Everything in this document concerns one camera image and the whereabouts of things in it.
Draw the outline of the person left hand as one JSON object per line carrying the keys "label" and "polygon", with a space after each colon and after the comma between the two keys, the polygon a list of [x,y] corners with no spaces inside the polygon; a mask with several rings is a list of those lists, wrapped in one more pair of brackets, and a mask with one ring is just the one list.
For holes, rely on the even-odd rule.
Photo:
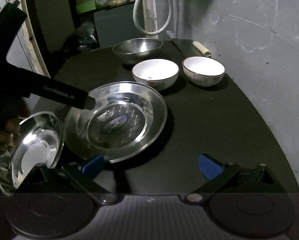
{"label": "person left hand", "polygon": [[0,154],[5,153],[17,140],[21,120],[30,112],[23,98],[0,100]]}

